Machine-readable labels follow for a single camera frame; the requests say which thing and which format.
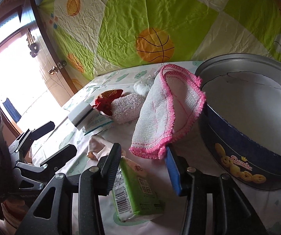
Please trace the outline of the white sponge block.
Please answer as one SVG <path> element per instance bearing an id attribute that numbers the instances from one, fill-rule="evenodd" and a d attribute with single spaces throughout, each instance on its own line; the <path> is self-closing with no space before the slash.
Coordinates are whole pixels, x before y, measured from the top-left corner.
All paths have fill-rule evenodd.
<path id="1" fill-rule="evenodd" d="M 98 112 L 87 102 L 80 102 L 68 115 L 68 119 L 77 130 L 83 128 L 88 131 L 93 127 L 93 120 L 97 117 Z"/>

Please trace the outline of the pink fluffy towel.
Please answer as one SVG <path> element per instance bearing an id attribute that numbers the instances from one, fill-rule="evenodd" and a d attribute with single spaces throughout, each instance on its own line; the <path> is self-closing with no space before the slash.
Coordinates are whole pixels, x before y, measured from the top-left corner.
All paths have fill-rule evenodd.
<path id="1" fill-rule="evenodd" d="M 111 119 L 117 124 L 136 120 L 140 116 L 145 99 L 136 93 L 120 97 L 111 103 Z"/>

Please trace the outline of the round blue cookie tin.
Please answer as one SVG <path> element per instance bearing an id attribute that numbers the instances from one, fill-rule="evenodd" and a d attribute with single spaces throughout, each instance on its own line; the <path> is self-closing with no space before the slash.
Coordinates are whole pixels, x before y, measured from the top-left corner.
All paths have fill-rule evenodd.
<path id="1" fill-rule="evenodd" d="M 202 139 L 230 175 L 260 190 L 281 189 L 281 63 L 254 54 L 204 61 Z"/>

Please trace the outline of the pale pink cloth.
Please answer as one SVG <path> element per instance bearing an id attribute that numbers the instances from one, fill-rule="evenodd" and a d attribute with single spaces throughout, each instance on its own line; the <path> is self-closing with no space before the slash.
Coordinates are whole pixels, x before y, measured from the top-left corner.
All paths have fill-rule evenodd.
<path id="1" fill-rule="evenodd" d="M 109 155 L 114 143 L 107 141 L 102 136 L 93 135 L 88 142 L 87 157 L 99 161 L 102 157 Z"/>

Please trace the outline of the brown wooden door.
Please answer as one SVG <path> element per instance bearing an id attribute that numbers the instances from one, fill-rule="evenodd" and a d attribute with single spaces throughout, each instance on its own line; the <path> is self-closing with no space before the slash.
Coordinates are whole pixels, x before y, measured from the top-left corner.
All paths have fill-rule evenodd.
<path id="1" fill-rule="evenodd" d="M 70 76 L 63 76 L 60 72 L 50 76 L 48 71 L 59 61 L 62 61 L 46 32 L 46 26 L 41 19 L 35 0 L 25 0 L 21 15 L 22 36 L 26 37 L 26 32 L 30 29 L 35 37 L 35 42 L 39 45 L 39 52 L 34 60 L 39 62 L 42 78 L 60 106 L 63 106 L 75 93 L 77 88 Z"/>

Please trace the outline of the green tissue pack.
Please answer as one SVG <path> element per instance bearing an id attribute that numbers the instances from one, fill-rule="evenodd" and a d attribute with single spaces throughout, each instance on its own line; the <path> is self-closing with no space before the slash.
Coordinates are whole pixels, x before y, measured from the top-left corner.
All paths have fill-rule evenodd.
<path id="1" fill-rule="evenodd" d="M 112 188 L 120 222 L 150 221 L 162 216 L 164 206 L 147 179 L 142 166 L 122 157 Z"/>

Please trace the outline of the cotton swab bag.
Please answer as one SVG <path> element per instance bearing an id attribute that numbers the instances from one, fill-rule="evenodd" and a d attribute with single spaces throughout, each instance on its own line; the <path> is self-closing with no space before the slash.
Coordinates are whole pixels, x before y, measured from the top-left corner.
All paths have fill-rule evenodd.
<path id="1" fill-rule="evenodd" d="M 111 118 L 94 111 L 88 115 L 86 121 L 84 122 L 82 131 L 85 134 L 89 134 L 99 128 L 107 129 L 109 126 L 112 126 L 112 124 L 113 120 Z"/>

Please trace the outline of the dark door ornament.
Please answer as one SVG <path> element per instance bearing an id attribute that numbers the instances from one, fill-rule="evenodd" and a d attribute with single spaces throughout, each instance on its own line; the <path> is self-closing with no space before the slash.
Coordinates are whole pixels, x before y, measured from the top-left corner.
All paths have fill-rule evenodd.
<path id="1" fill-rule="evenodd" d="M 27 30 L 26 36 L 27 45 L 30 49 L 30 55 L 35 58 L 39 52 L 39 45 L 35 42 L 35 37 L 31 34 L 30 29 Z"/>

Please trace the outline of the green basketball bedsheet backdrop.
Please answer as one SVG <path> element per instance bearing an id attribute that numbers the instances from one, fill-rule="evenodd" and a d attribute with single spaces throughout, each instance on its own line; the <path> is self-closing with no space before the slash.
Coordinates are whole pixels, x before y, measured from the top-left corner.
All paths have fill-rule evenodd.
<path id="1" fill-rule="evenodd" d="M 123 68 L 235 52 L 281 62 L 281 0 L 43 0 L 39 12 L 78 89 Z"/>

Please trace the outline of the red gold embroidered pouch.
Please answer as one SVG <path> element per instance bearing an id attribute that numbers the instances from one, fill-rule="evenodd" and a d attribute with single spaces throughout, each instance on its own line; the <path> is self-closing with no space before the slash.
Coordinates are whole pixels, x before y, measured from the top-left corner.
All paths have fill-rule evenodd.
<path id="1" fill-rule="evenodd" d="M 122 89 L 107 90 L 97 96 L 92 107 L 103 112 L 107 116 L 112 116 L 112 102 L 120 98 L 123 93 Z"/>

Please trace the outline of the white sock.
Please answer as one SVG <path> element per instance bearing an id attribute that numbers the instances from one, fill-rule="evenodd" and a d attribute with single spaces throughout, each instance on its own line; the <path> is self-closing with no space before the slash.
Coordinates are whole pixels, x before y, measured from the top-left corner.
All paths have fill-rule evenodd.
<path id="1" fill-rule="evenodd" d="M 143 98 L 146 98 L 153 83 L 154 81 L 151 79 L 138 81 L 134 84 L 134 91 Z"/>

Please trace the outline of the white cloth pink trim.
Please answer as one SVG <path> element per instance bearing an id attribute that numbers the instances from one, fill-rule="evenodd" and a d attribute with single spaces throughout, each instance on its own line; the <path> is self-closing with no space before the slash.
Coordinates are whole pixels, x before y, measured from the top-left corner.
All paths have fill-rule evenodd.
<path id="1" fill-rule="evenodd" d="M 163 159 L 167 145 L 183 138 L 199 118 L 206 94 L 202 80 L 189 70 L 164 65 L 140 110 L 130 152 L 145 159 Z"/>

